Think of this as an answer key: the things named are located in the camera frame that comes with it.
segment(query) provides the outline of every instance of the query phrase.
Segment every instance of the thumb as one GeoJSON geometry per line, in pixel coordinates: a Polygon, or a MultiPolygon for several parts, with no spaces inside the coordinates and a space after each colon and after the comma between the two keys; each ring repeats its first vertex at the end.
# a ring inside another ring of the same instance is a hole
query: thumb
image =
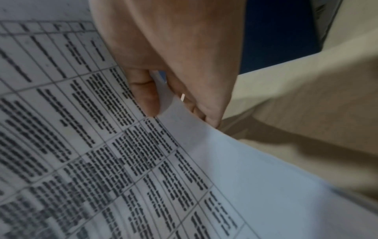
{"type": "Polygon", "coordinates": [[[148,70],[124,69],[127,81],[135,100],[144,113],[155,117],[160,111],[159,95],[155,81],[148,70]]]}

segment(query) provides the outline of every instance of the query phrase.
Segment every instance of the sheet of paper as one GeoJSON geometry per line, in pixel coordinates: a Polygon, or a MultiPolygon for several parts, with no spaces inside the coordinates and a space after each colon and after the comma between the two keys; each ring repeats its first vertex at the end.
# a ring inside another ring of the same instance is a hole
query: sheet of paper
{"type": "Polygon", "coordinates": [[[0,238],[378,238],[374,205],[212,129],[162,81],[146,118],[85,0],[0,11],[0,238]]]}

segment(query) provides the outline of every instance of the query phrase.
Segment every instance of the paper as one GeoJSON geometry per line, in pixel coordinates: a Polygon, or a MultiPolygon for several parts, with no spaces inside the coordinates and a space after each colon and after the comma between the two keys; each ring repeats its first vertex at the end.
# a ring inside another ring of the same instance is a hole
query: paper
{"type": "Polygon", "coordinates": [[[86,1],[1,1],[0,238],[378,238],[375,205],[194,118],[146,118],[86,1]]]}

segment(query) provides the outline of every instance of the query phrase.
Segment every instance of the human hand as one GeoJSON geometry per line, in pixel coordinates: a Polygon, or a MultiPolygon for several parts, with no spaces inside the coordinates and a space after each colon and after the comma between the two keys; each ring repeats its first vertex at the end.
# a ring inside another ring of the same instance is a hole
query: human hand
{"type": "Polygon", "coordinates": [[[219,126],[239,72],[245,0],[90,0],[90,6],[148,116],[160,109],[149,70],[164,70],[186,107],[219,126]]]}

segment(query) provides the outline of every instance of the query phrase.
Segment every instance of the beige surface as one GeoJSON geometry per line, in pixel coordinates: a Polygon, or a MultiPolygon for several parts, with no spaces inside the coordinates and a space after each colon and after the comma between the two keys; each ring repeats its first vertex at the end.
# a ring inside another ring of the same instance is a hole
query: beige surface
{"type": "Polygon", "coordinates": [[[378,1],[344,0],[321,53],[240,75],[221,130],[378,199],[378,1]]]}

